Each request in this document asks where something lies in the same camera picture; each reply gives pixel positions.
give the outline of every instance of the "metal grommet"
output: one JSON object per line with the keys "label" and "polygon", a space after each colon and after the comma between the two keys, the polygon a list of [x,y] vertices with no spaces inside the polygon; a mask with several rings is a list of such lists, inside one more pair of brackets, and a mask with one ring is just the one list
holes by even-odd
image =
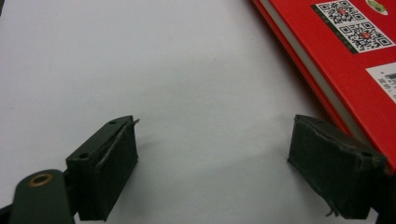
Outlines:
{"label": "metal grommet", "polygon": [[30,187],[40,187],[43,186],[51,181],[53,178],[53,175],[51,174],[41,174],[41,175],[36,175],[29,181],[29,186]]}

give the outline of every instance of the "red cover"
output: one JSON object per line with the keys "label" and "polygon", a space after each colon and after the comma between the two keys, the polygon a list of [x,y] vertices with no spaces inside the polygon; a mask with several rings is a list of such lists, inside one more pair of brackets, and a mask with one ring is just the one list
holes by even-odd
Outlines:
{"label": "red cover", "polygon": [[[376,26],[371,31],[379,31],[385,35],[385,38],[394,43],[396,41],[396,29],[394,29],[396,1],[379,0],[372,4],[377,7],[381,7],[379,4],[383,5],[388,15],[384,15],[386,14],[384,10],[382,10],[382,14],[375,11],[373,7],[369,6],[367,1],[349,0],[346,3],[352,5],[352,11],[357,9],[368,22]],[[254,0],[254,2],[302,71],[307,82],[331,114],[335,123],[348,133],[346,125],[337,115],[325,94],[262,6],[262,3],[259,0]],[[356,46],[352,45],[350,47],[351,44],[349,44],[348,48],[343,43],[345,39],[340,38],[340,35],[337,35],[334,31],[336,28],[325,22],[325,19],[327,19],[332,23],[333,18],[324,18],[323,14],[318,13],[320,11],[319,8],[327,9],[319,4],[332,1],[269,0],[269,2],[297,38],[299,44],[304,48],[304,51],[309,55],[311,61],[326,79],[366,137],[374,147],[387,156],[389,169],[394,173],[396,171],[396,143],[393,139],[393,133],[396,131],[396,103],[387,94],[384,87],[381,87],[366,69],[396,63],[396,47],[388,45],[384,48],[374,48],[363,50],[362,52],[356,52],[355,50],[353,52],[353,48],[356,48]],[[353,14],[354,12],[352,11],[350,8],[338,8],[335,10],[334,15],[349,16],[347,13]],[[361,32],[359,37],[363,36],[366,39],[370,39],[371,35],[374,34]],[[396,75],[396,70],[385,75]]]}

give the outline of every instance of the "white surface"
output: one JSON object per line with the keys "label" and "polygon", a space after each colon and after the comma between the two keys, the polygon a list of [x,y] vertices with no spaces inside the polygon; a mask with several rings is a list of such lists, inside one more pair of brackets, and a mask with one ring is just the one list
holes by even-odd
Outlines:
{"label": "white surface", "polygon": [[5,2],[1,207],[133,114],[140,160],[107,223],[374,223],[325,217],[286,163],[297,113],[323,116],[249,1]]}

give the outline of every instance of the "hole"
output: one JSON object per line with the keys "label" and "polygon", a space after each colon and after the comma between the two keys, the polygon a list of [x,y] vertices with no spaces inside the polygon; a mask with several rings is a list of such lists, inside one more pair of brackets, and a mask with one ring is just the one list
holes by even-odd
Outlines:
{"label": "hole", "polygon": [[47,183],[49,183],[51,181],[51,179],[53,178],[53,175],[50,174],[41,174],[41,175],[37,175],[35,177],[33,177],[30,181],[29,181],[29,186],[30,187],[40,187],[43,186]]}
{"label": "hole", "polygon": [[80,159],[87,159],[88,156],[90,156],[90,153],[84,152],[84,153],[80,154],[78,157],[79,157]]}
{"label": "hole", "polygon": [[373,157],[373,154],[368,153],[368,152],[362,152],[361,155],[363,155],[365,157]]}

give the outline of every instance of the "red book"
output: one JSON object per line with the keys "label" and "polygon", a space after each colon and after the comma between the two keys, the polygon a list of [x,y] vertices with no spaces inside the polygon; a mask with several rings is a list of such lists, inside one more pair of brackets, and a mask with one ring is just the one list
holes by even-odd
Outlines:
{"label": "red book", "polygon": [[396,171],[396,1],[254,0],[335,124]]}

